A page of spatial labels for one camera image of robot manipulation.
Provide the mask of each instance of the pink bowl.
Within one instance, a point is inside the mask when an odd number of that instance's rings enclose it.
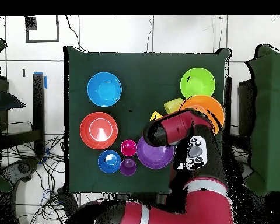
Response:
[[[120,151],[125,156],[133,156],[137,152],[137,144],[133,140],[124,140],[120,145]]]

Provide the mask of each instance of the bowl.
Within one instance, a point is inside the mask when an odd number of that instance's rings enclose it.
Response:
[[[82,141],[92,149],[108,148],[115,142],[117,134],[117,124],[107,113],[90,113],[80,125]]]
[[[136,163],[132,159],[125,159],[120,164],[120,172],[125,176],[132,176],[136,169]]]
[[[194,95],[212,96],[215,91],[215,78],[207,69],[190,69],[181,78],[180,90],[185,98]]]
[[[115,173],[120,167],[121,159],[117,152],[106,150],[100,154],[97,162],[104,173]]]
[[[207,111],[205,111],[205,109],[202,106],[199,106],[199,105],[192,105],[192,106],[189,106],[188,108],[192,108],[196,111],[200,111],[204,114],[207,114]]]
[[[125,156],[133,156],[137,151],[137,144],[133,140],[124,140],[120,145],[120,151]]]
[[[212,121],[214,132],[217,134],[219,132],[219,125],[210,114],[210,112],[216,117],[220,125],[224,124],[224,111],[221,104],[211,96],[207,95],[196,95],[188,98],[180,106],[180,110],[191,108],[191,106],[200,106],[205,112],[206,116]]]
[[[114,105],[118,102],[121,92],[121,83],[112,73],[100,72],[88,81],[88,97],[97,106],[110,107]]]
[[[174,147],[152,147],[140,138],[137,144],[137,157],[139,161],[150,169],[166,167],[173,159]]]

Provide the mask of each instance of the purple bowl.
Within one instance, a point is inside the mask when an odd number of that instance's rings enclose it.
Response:
[[[125,176],[133,175],[136,169],[136,163],[132,159],[125,159],[120,164],[120,172]]]
[[[152,147],[142,138],[137,144],[137,157],[140,162],[150,169],[162,169],[173,159],[174,147]]]

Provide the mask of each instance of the yellow cup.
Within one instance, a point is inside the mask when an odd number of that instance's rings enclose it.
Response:
[[[173,113],[180,109],[181,104],[184,102],[182,98],[177,98],[164,104],[167,114]]]
[[[159,114],[158,112],[154,112],[153,114],[152,114],[152,116],[150,117],[150,120],[149,121],[152,121],[152,120],[154,120],[155,118],[156,118],[156,120],[158,119],[158,118],[162,118],[163,116],[161,115],[161,114]]]

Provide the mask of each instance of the dark green tablecloth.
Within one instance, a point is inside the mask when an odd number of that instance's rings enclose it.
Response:
[[[257,88],[255,126],[251,135],[251,166],[246,184],[257,195],[280,192],[280,52],[270,45],[256,49],[251,66]]]
[[[137,171],[131,177],[120,171],[103,173],[97,158],[102,150],[93,150],[81,140],[79,127],[88,114],[103,111],[118,125],[118,137],[108,149],[120,153],[125,139],[138,142],[143,127],[154,111],[165,115],[163,104],[178,97],[180,79],[194,67],[209,70],[216,81],[213,97],[223,102],[225,61],[228,49],[218,54],[147,54],[114,52],[80,52],[68,47],[69,55],[69,190],[108,193],[168,193],[170,166],[152,170],[142,165],[137,156]],[[89,79],[98,72],[111,72],[121,81],[122,95],[111,107],[98,107],[87,95]]]

